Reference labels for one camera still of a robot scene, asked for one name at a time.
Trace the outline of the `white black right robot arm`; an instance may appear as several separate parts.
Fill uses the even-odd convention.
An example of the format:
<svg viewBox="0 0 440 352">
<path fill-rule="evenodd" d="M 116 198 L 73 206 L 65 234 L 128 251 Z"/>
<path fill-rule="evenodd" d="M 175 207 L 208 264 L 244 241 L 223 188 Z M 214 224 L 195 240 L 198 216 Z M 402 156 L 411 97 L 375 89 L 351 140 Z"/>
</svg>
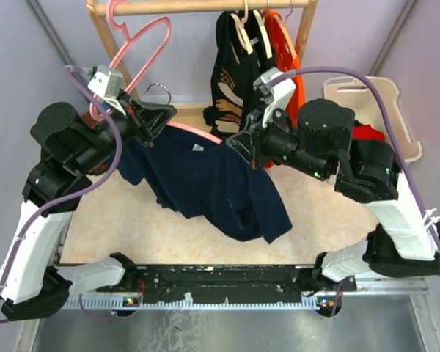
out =
<svg viewBox="0 0 440 352">
<path fill-rule="evenodd" d="M 388 142 L 353 137 L 352 109 L 319 98 L 299 109 L 296 127 L 283 109 L 274 110 L 270 122 L 262 117 L 253 111 L 227 145 L 254 169 L 274 161 L 317 180 L 335 177 L 334 190 L 378 220 L 359 242 L 316 257 L 318 288 L 330 290 L 368 271 L 391 278 L 440 274 L 439 236 L 428 232 L 399 157 Z"/>
</svg>

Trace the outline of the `navy blue t shirt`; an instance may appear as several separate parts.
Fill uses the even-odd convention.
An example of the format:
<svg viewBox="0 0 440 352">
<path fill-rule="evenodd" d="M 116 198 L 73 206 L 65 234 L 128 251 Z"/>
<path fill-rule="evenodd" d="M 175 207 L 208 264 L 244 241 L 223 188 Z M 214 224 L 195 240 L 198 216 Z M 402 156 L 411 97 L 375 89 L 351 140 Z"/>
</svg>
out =
<svg viewBox="0 0 440 352">
<path fill-rule="evenodd" d="M 161 207 L 187 219 L 203 216 L 237 241 L 272 243 L 293 227 L 268 173 L 224 142 L 168 126 L 152 147 L 129 141 L 117 169 L 133 186 L 147 181 Z"/>
</svg>

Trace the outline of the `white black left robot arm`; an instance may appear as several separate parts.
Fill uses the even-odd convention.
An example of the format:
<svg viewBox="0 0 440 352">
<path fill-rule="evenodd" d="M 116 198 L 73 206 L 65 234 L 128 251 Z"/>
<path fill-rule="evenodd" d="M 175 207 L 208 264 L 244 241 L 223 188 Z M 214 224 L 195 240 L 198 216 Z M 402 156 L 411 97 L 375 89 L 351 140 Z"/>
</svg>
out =
<svg viewBox="0 0 440 352">
<path fill-rule="evenodd" d="M 48 318 L 72 296 L 107 287 L 128 291 L 138 282 L 136 264 L 119 252 L 96 263 L 56 266 L 82 192 L 92 184 L 89 174 L 129 141 L 152 146 L 177 112 L 126 92 L 118 100 L 122 111 L 111 122 L 89 127 L 71 104 L 58 102 L 32 126 L 40 162 L 25 182 L 17 231 L 0 269 L 1 312 L 8 321 Z"/>
</svg>

